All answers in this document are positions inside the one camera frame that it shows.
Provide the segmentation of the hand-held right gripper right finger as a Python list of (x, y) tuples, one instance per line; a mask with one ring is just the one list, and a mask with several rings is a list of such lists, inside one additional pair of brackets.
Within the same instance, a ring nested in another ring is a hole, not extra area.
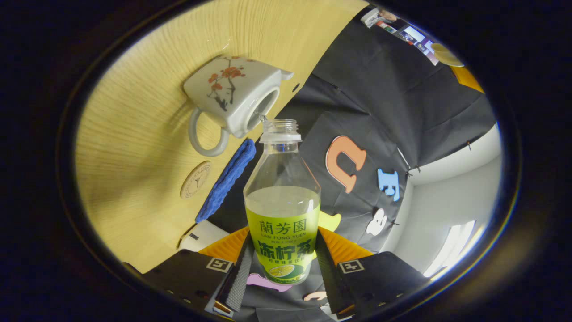
[(371, 318), (429, 284), (394, 253), (373, 254), (322, 227), (316, 255), (330, 310), (339, 319)]

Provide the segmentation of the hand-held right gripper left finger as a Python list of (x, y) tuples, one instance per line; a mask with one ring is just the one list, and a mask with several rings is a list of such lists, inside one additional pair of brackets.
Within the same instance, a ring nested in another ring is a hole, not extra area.
[(245, 227), (200, 251), (179, 250), (141, 277), (193, 310), (231, 319), (240, 311), (254, 254)]

